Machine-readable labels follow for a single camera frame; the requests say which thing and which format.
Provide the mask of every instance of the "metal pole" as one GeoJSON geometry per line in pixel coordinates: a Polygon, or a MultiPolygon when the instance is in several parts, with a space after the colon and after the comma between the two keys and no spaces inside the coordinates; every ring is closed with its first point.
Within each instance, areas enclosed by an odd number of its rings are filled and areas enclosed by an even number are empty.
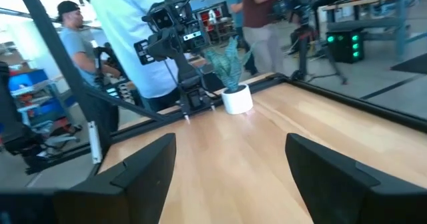
{"type": "Polygon", "coordinates": [[[38,28],[47,48],[49,48],[56,64],[62,72],[62,75],[79,103],[86,120],[88,122],[94,121],[98,124],[99,140],[103,145],[103,152],[106,152],[111,144],[109,131],[107,131],[107,127],[104,127],[103,123],[97,120],[97,117],[94,115],[94,113],[99,110],[93,110],[91,104],[87,102],[87,93],[83,91],[85,90],[83,79],[69,58],[49,16],[46,14],[43,4],[41,4],[40,0],[22,1],[28,8],[34,24],[38,28]]]}

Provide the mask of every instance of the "blue bin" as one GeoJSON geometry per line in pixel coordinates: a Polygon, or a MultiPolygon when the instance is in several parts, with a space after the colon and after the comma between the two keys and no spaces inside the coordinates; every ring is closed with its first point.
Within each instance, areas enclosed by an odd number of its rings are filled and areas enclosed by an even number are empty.
{"type": "Polygon", "coordinates": [[[9,90],[16,91],[19,86],[24,85],[30,87],[37,83],[47,80],[47,75],[44,70],[35,70],[28,73],[14,75],[9,80],[9,90]]]}

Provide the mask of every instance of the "black metal frame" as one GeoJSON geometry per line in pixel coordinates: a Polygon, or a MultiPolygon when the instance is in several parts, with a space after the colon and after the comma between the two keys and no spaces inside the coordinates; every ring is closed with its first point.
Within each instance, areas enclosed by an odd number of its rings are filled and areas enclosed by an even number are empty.
{"type": "MultiPolygon", "coordinates": [[[[85,102],[85,98],[87,95],[92,95],[94,97],[98,97],[114,103],[115,105],[120,105],[122,107],[128,108],[136,113],[149,116],[152,120],[145,121],[143,123],[134,125],[132,127],[128,127],[124,130],[118,131],[116,133],[108,133],[107,129],[102,125],[98,124],[98,132],[100,141],[103,143],[103,156],[106,155],[108,149],[111,145],[115,143],[119,143],[121,141],[125,141],[126,139],[141,135],[143,133],[147,133],[148,131],[152,131],[159,127],[163,127],[165,125],[169,125],[170,123],[182,120],[184,118],[183,113],[180,110],[174,111],[167,115],[160,115],[157,113],[149,112],[140,107],[136,107],[125,101],[117,100],[109,95],[102,93],[100,91],[96,91],[92,88],[88,88],[83,85],[83,80],[77,70],[74,68],[73,63],[71,62],[68,54],[66,53],[64,46],[62,45],[58,35],[51,24],[50,18],[47,16],[46,11],[44,10],[43,5],[40,0],[23,0],[24,4],[27,6],[31,17],[33,18],[38,30],[40,31],[41,36],[46,42],[47,47],[49,48],[54,60],[58,64],[65,80],[68,82],[71,91],[75,95],[77,102],[79,103],[83,114],[85,115],[88,121],[95,121],[99,123],[94,115],[92,115],[92,108],[90,103],[85,102]]],[[[321,96],[325,96],[327,98],[333,99],[335,101],[341,102],[343,104],[349,105],[351,107],[360,109],[362,111],[371,113],[373,115],[377,115],[388,119],[390,121],[408,126],[410,128],[427,132],[427,120],[421,119],[419,117],[407,115],[404,113],[397,112],[395,110],[391,110],[379,105],[375,105],[372,103],[368,103],[366,101],[356,99],[353,97],[348,97],[339,93],[335,93],[333,91],[329,91],[323,89],[321,87],[316,87],[310,85],[308,83],[304,83],[301,81],[291,81],[289,77],[286,77],[283,74],[273,74],[265,79],[256,81],[254,83],[250,83],[251,93],[256,93],[258,91],[262,91],[269,87],[273,87],[274,85],[279,85],[280,83],[290,83],[295,85],[296,87],[305,89],[307,91],[316,93],[321,96]]],[[[215,106],[222,105],[222,100],[217,98],[214,100],[215,106]]],[[[46,165],[38,168],[38,169],[30,169],[28,173],[34,173],[38,171],[42,171],[43,169],[52,167],[54,165],[58,165],[60,163],[69,161],[81,155],[85,155],[91,152],[90,145],[88,143],[83,144],[79,147],[76,147],[72,150],[65,151],[63,153],[62,158],[58,160],[53,160],[52,162],[46,163],[46,165]]],[[[91,172],[91,175],[96,175],[98,169],[101,167],[101,164],[96,164],[91,172]]]]}

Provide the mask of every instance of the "person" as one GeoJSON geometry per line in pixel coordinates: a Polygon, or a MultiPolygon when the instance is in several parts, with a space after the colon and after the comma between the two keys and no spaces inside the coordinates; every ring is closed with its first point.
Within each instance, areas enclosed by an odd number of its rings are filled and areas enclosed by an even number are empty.
{"type": "Polygon", "coordinates": [[[255,64],[260,73],[278,71],[283,64],[278,32],[270,17],[277,0],[243,0],[244,36],[254,46],[255,64]]]}
{"type": "MultiPolygon", "coordinates": [[[[245,40],[245,36],[243,34],[243,3],[242,0],[226,0],[228,9],[232,14],[232,18],[234,20],[234,28],[238,34],[238,37],[242,40],[244,49],[246,52],[250,50],[250,46],[245,40]]],[[[251,73],[251,75],[256,75],[258,70],[255,66],[254,56],[251,55],[248,62],[245,64],[245,69],[251,73]]]]}
{"type": "MultiPolygon", "coordinates": [[[[78,4],[72,1],[63,1],[58,5],[57,10],[57,20],[63,26],[59,37],[62,40],[65,50],[68,52],[85,83],[102,90],[103,79],[100,78],[97,65],[95,64],[96,57],[93,52],[93,46],[80,33],[80,29],[83,27],[83,16],[81,15],[78,4]]],[[[117,69],[109,67],[106,64],[102,64],[101,70],[103,73],[112,74],[115,78],[121,75],[117,69]]],[[[88,99],[91,101],[93,110],[97,111],[97,119],[101,123],[104,123],[105,127],[111,132],[117,131],[119,125],[118,107],[96,97],[88,96],[88,99]]]]}
{"type": "Polygon", "coordinates": [[[147,15],[151,5],[162,1],[91,0],[121,66],[139,91],[143,106],[152,111],[171,107],[180,98],[175,61],[168,59],[142,65],[133,47],[134,43],[148,39],[153,34],[141,18],[147,15]]]}

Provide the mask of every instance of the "baseball cap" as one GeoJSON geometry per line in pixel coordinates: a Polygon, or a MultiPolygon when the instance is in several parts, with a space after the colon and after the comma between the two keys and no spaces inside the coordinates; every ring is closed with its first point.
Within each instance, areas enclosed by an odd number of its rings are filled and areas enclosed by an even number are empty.
{"type": "Polygon", "coordinates": [[[80,7],[77,3],[72,1],[63,1],[58,5],[58,18],[56,18],[57,21],[62,22],[62,15],[80,10],[80,7]]]}

